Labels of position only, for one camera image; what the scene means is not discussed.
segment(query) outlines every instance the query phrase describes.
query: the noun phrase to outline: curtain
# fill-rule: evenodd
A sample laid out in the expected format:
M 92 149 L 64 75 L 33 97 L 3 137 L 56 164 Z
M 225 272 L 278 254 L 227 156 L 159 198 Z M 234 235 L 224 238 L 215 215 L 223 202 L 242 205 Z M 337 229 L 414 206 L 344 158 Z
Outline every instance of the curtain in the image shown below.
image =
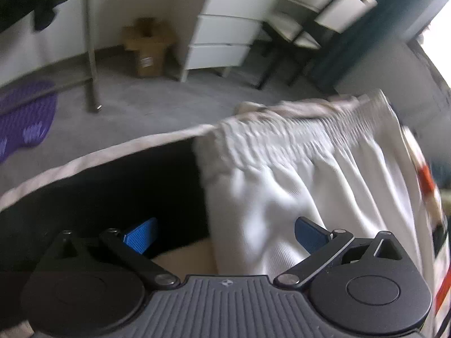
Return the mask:
M 329 91 L 377 42 L 395 33 L 420 0 L 377 0 L 377 6 L 335 37 L 308 72 L 323 91 Z

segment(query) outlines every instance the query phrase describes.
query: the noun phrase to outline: purple bath mat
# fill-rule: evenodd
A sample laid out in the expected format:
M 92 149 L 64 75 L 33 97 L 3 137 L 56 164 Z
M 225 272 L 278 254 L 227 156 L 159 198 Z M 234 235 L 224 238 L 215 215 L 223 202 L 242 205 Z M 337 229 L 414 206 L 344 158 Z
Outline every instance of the purple bath mat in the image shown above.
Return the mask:
M 21 85 L 0 98 L 0 109 L 54 87 L 52 81 Z M 19 147 L 39 145 L 46 137 L 56 110 L 56 92 L 33 100 L 0 116 L 0 163 Z

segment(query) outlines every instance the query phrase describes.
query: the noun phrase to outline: logo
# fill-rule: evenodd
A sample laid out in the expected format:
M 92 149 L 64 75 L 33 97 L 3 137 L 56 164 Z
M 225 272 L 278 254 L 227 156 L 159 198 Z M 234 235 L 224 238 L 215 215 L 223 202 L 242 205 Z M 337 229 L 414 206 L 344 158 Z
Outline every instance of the logo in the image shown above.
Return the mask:
M 23 140 L 26 144 L 31 141 L 38 140 L 41 137 L 42 122 L 26 127 L 22 131 Z
M 225 279 L 224 281 L 221 282 L 221 284 L 223 286 L 229 287 L 230 285 L 233 285 L 233 281 L 231 281 L 229 279 Z

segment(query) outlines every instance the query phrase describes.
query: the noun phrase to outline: metal bed frame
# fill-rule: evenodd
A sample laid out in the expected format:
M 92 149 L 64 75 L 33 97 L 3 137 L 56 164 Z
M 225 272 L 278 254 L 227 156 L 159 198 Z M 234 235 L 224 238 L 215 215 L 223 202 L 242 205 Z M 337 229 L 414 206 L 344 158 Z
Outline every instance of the metal bed frame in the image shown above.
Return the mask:
M 87 74 L 77 80 L 68 81 L 62 84 L 59 84 L 57 86 L 52 87 L 48 90 L 43 90 L 38 93 L 35 93 L 34 95 L 28 96 L 24 98 L 23 100 L 20 100 L 13 105 L 5 106 L 4 108 L 0 109 L 0 115 L 9 113 L 18 107 L 21 107 L 22 105 L 25 105 L 33 100 L 36 100 L 38 98 L 41 98 L 43 96 L 52 94 L 54 92 L 58 91 L 65 91 L 72 87 L 79 86 L 79 85 L 85 85 L 86 89 L 86 104 L 87 109 L 90 112 L 98 113 L 102 107 L 99 101 L 98 96 L 98 83 L 97 83 L 97 68 L 96 68 L 96 57 L 94 54 L 94 47 L 92 44 L 91 39 L 91 21 L 90 21 L 90 0 L 82 0 L 83 1 L 83 13 L 84 13 L 84 20 L 85 20 L 85 29 L 84 29 L 84 40 L 85 40 L 85 47 L 86 51 L 85 54 L 87 54 Z

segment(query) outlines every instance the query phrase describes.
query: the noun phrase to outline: metal screw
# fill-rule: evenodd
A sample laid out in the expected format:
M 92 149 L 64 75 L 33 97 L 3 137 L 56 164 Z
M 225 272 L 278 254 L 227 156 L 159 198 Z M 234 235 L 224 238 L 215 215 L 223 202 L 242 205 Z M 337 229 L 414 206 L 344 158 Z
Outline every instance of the metal screw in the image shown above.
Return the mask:
M 155 282 L 158 283 L 160 286 L 170 286 L 177 282 L 177 277 L 167 273 L 158 274 L 155 277 Z
M 289 273 L 281 274 L 279 277 L 277 277 L 277 281 L 286 286 L 297 285 L 299 282 L 301 282 L 298 276 Z

